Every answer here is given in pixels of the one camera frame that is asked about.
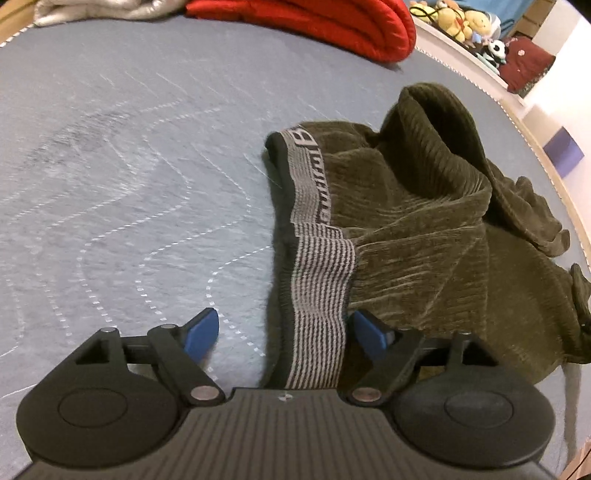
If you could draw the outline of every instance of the white wall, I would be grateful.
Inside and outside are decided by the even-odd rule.
[[[567,0],[557,0],[534,37],[534,43],[552,55],[567,41],[581,15]]]
[[[560,125],[585,158],[564,183],[591,235],[591,25],[581,16],[548,74],[525,98],[531,111],[524,123],[544,145]]]

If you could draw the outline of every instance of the wooden bed frame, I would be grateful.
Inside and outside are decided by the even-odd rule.
[[[0,44],[33,23],[35,0],[8,0],[0,7]]]

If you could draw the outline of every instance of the stuffed toy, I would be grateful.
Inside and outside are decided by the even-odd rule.
[[[455,38],[460,43],[464,43],[472,39],[472,29],[459,12],[450,7],[438,10],[437,24],[449,36]]]
[[[490,42],[482,53],[477,53],[476,56],[497,75],[500,75],[499,66],[507,63],[505,44],[501,40]]]
[[[460,5],[457,4],[454,0],[437,0],[435,3],[435,8],[437,10],[441,10],[442,8],[451,8],[452,10],[461,11]]]
[[[467,10],[466,21],[472,29],[472,43],[487,44],[491,40],[491,21],[484,12],[478,10]]]
[[[424,0],[420,3],[411,0],[408,9],[414,17],[423,20],[429,25],[437,21],[437,11],[433,7],[428,6]]]

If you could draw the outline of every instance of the clothing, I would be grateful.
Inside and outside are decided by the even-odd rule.
[[[403,0],[192,0],[187,15],[282,28],[380,62],[407,58],[417,35]]]
[[[178,12],[185,3],[185,0],[39,0],[33,19],[38,27],[87,18],[154,20]]]
[[[591,284],[549,258],[569,232],[528,179],[486,159],[444,87],[403,89],[378,133],[312,122],[270,135],[267,148],[288,251],[273,384],[335,386],[356,309],[428,336],[472,331],[532,382],[591,361]]]

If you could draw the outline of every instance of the mattress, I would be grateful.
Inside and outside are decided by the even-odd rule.
[[[571,230],[557,262],[586,265],[506,113],[419,51],[385,68],[251,25],[99,20],[29,30],[0,65],[2,479],[28,463],[19,401],[98,328],[140,335],[212,306],[221,329],[206,371],[226,391],[263,381],[279,321],[281,188],[263,152],[273,130],[322,119],[379,128],[403,86],[436,80],[473,113],[489,158],[528,176]],[[590,377],[569,365],[539,385],[557,414],[543,459],[554,472],[589,433]]]

